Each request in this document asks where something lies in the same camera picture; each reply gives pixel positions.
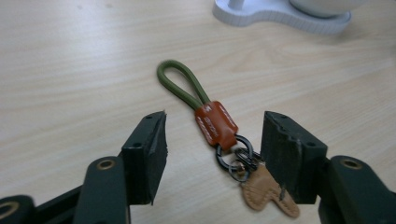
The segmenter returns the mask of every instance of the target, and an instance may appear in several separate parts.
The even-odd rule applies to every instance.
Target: white base
[[[248,26],[256,21],[276,21],[321,35],[341,33],[351,19],[350,12],[330,18],[309,16],[293,7],[289,0],[215,0],[213,15],[219,21],[233,26]]]

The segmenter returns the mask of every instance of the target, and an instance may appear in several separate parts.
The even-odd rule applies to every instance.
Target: white object
[[[351,19],[350,12],[330,18],[310,16],[293,7],[289,0],[215,0],[213,15],[233,26],[247,26],[256,21],[276,21],[322,35],[342,32]]]
[[[290,0],[301,11],[313,16],[329,18],[355,9],[368,0]]]

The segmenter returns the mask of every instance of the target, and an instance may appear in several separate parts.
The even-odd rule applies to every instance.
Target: white cup
[[[357,8],[368,0],[290,0],[301,11],[312,16],[329,18]]]

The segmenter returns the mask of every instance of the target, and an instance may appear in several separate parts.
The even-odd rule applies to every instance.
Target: wood grain
[[[396,190],[396,2],[353,11],[340,35],[283,24],[236,28],[213,1],[2,1],[0,198],[36,204],[80,185],[91,161],[117,155],[145,115],[165,110],[168,163],[154,206],[133,223],[319,223],[318,205],[285,217],[250,210],[222,172],[192,111],[161,86],[176,59],[219,100],[260,151],[265,110],[367,162]],[[189,90],[186,82],[170,77]]]

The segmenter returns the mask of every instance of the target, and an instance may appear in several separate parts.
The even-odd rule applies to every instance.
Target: keychain
[[[183,91],[165,75],[165,70],[174,68],[179,71],[192,85],[201,101]],[[210,101],[193,72],[183,63],[169,60],[162,62],[157,68],[157,77],[175,96],[183,100],[195,111],[195,121],[205,136],[207,143],[216,149],[216,159],[231,177],[241,182],[242,194],[247,205],[261,211],[270,201],[288,216],[297,217],[300,210],[285,188],[281,188],[271,176],[259,154],[243,136],[236,134],[238,127],[233,122],[224,106],[218,101]],[[235,147],[237,142],[245,147]],[[223,151],[230,151],[236,157],[227,164],[222,158]]]

